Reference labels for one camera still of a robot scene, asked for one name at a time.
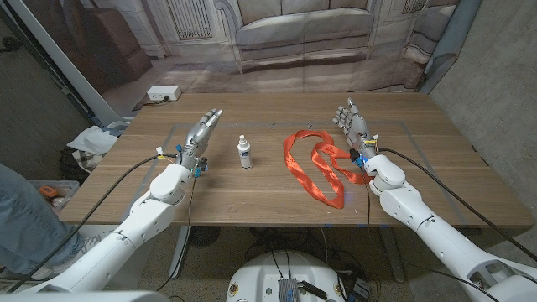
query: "small white bottle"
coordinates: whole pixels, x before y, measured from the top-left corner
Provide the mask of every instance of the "small white bottle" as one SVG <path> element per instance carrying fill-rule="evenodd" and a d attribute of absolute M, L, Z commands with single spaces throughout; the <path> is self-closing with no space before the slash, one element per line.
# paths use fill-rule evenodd
<path fill-rule="evenodd" d="M 250 157 L 250 144 L 244 138 L 244 135 L 241 135 L 238 140 L 238 156 L 241 159 L 241 166 L 244 169 L 252 168 L 252 157 Z"/>

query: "storage box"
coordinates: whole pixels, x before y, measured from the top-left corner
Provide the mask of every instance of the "storage box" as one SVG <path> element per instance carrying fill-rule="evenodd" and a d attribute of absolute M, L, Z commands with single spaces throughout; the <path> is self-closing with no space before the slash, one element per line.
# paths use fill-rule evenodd
<path fill-rule="evenodd" d="M 63 197 L 61 202 L 55 202 L 52 205 L 56 214 L 59 214 L 63 210 L 67 202 L 69 202 L 80 187 L 76 180 L 30 180 L 30 183 L 37 189 L 43 185 L 48 185 L 58 192 L 59 197 Z"/>

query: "orange lanyard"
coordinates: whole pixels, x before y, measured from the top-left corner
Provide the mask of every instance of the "orange lanyard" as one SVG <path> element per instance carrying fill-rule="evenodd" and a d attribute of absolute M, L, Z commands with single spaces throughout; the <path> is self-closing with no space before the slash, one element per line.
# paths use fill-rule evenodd
<path fill-rule="evenodd" d="M 295 159 L 293 159 L 293 156 L 291 156 L 290 151 L 291 148 L 293 148 L 293 143 L 295 140 L 297 138 L 306 138 L 309 136 L 318 136 L 323 140 L 323 142 L 317 143 L 313 150 L 311 150 L 311 160 L 317 166 L 319 171 L 325 176 L 326 180 L 328 180 L 332 186 L 332 189 L 334 189 L 336 192 L 337 197 L 332 200 L 326 198 L 322 191 L 319 190 L 315 183 L 311 181 L 311 179 L 304 173 L 302 168 L 296 163 Z M 336 159 L 350 159 L 351 155 L 334 146 L 334 139 L 332 139 L 330 134 L 328 134 L 326 131 L 300 130 L 297 133 L 289 135 L 284 140 L 285 165 L 313 198 L 320 200 L 329 206 L 342 209 L 344 204 L 343 183 L 337 178 L 334 172 L 330 169 L 330 166 L 319 155 L 318 151 L 328 154 L 330 156 L 332 166 L 338 171 L 342 172 L 352 183 L 358 185 L 363 185 L 365 183 L 361 174 L 355 174 L 351 171 L 340 168 L 336 162 Z"/>

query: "power strip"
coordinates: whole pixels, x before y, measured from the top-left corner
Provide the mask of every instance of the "power strip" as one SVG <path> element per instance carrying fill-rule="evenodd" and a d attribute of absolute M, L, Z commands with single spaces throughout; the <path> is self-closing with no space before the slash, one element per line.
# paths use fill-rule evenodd
<path fill-rule="evenodd" d="M 148 91 L 149 100 L 162 101 L 166 96 L 171 101 L 175 101 L 181 95 L 181 90 L 178 86 L 153 86 Z"/>

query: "white robotic arm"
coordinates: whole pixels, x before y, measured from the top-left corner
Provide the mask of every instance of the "white robotic arm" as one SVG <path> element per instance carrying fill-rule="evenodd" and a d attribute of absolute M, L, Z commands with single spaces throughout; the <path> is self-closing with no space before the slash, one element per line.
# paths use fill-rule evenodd
<path fill-rule="evenodd" d="M 129 217 L 57 277 L 21 294 L 38 292 L 88 292 L 104 288 L 134 251 L 162 232 L 173 221 L 175 206 L 185 197 L 181 184 L 188 183 L 199 170 L 206 169 L 206 150 L 211 132 L 222 110 L 208 112 L 189 132 L 185 146 L 130 209 Z"/>
<path fill-rule="evenodd" d="M 391 217 L 411 228 L 456 277 L 483 289 L 498 301 L 530 302 L 537 295 L 537 269 L 483 251 L 436 215 L 405 180 L 403 170 L 377 154 L 375 140 L 349 98 L 350 110 L 339 107 L 334 122 L 359 152 L 359 165 L 374 179 L 369 187 Z M 482 291 L 461 283 L 473 301 L 492 301 Z"/>

